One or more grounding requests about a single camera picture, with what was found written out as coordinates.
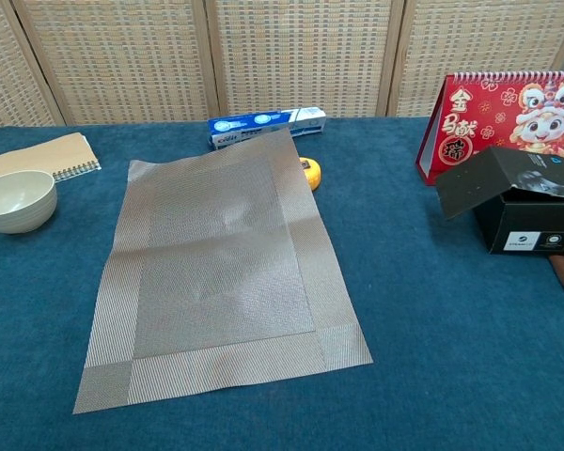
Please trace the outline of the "red desk calendar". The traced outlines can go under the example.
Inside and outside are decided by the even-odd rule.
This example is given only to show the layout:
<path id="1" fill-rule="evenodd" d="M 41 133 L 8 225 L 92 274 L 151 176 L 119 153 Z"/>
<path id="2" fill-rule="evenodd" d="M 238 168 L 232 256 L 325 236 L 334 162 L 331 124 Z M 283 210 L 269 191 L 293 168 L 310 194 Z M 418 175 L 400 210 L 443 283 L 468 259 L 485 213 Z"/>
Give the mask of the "red desk calendar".
<path id="1" fill-rule="evenodd" d="M 564 70 L 446 76 L 415 164 L 431 186 L 488 147 L 564 158 Z"/>

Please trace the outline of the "black cardboard box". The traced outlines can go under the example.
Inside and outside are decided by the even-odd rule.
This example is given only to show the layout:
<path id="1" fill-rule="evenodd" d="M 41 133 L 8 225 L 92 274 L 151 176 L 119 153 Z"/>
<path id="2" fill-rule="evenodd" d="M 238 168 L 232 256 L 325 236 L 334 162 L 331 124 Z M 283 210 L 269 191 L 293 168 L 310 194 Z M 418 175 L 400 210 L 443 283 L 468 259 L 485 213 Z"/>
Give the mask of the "black cardboard box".
<path id="1" fill-rule="evenodd" d="M 492 254 L 564 256 L 564 158 L 489 147 L 435 181 L 447 219 L 471 210 Z"/>

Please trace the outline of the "yellow tape measure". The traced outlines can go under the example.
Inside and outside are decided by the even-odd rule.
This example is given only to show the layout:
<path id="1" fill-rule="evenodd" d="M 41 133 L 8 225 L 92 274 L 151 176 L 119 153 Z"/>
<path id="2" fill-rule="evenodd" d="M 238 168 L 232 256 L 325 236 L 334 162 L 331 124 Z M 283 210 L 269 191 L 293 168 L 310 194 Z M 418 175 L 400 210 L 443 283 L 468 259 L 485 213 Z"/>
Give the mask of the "yellow tape measure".
<path id="1" fill-rule="evenodd" d="M 307 157 L 301 157 L 300 164 L 304 171 L 307 183 L 311 191 L 314 192 L 321 184 L 321 167 L 315 160 Z"/>

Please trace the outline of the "beige bowl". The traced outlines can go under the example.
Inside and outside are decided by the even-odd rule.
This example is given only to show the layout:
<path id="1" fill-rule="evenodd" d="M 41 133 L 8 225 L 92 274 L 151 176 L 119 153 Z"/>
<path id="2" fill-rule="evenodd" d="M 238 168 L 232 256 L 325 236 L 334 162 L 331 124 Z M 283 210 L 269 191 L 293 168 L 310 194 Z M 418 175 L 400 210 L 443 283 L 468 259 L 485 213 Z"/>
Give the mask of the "beige bowl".
<path id="1" fill-rule="evenodd" d="M 21 234 L 36 230 L 54 214 L 55 179 L 39 170 L 0 176 L 0 233 Z"/>

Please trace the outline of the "woven rattan folding screen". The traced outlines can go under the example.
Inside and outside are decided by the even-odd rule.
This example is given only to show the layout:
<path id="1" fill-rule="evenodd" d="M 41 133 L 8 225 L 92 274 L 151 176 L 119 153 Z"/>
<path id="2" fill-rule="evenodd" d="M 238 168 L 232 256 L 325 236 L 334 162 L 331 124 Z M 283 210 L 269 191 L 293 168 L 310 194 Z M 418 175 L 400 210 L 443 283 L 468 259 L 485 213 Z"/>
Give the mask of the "woven rattan folding screen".
<path id="1" fill-rule="evenodd" d="M 564 0 L 0 0 L 0 127 L 423 117 L 469 70 L 564 70 Z"/>

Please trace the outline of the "tan spiral notebook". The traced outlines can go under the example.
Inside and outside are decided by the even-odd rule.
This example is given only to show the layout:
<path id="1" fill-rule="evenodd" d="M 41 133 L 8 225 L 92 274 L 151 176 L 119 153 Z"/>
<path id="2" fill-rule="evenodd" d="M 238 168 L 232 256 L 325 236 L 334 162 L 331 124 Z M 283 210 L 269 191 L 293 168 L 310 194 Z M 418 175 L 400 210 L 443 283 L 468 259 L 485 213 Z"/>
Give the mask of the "tan spiral notebook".
<path id="1" fill-rule="evenodd" d="M 80 132 L 0 155 L 0 177 L 37 170 L 51 174 L 59 182 L 101 169 L 98 158 Z"/>

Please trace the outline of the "blue tablecloth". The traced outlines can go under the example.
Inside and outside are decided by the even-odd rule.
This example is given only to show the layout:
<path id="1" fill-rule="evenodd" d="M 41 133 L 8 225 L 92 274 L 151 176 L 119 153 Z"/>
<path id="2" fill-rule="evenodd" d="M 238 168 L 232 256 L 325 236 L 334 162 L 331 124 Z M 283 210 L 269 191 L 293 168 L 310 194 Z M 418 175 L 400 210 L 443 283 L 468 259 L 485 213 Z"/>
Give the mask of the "blue tablecloth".
<path id="1" fill-rule="evenodd" d="M 101 169 L 43 229 L 0 235 L 0 451 L 564 451 L 564 290 L 491 255 L 415 170 L 427 119 L 330 119 L 296 140 L 371 365 L 74 414 L 129 162 L 206 152 L 202 122 L 85 126 Z"/>

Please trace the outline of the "brown woven placemat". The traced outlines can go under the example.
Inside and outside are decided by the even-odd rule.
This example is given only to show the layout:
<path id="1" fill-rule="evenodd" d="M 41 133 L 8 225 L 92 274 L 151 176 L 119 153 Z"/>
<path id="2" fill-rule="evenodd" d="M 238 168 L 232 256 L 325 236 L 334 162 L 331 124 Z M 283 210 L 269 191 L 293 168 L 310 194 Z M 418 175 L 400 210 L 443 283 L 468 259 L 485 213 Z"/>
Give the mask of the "brown woven placemat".
<path id="1" fill-rule="evenodd" d="M 130 163 L 75 412 L 370 362 L 289 132 Z"/>

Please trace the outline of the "blue white toothpaste box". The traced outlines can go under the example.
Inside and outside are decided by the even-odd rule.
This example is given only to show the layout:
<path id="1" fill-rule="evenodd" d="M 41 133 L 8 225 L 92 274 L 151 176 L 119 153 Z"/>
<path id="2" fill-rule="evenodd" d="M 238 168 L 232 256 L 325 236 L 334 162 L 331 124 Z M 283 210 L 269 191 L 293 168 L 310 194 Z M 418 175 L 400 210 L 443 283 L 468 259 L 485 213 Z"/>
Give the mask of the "blue white toothpaste box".
<path id="1" fill-rule="evenodd" d="M 312 134 L 323 131 L 326 119 L 325 112 L 315 106 L 217 117 L 208 120 L 209 142 L 217 150 L 282 129 L 291 136 Z"/>

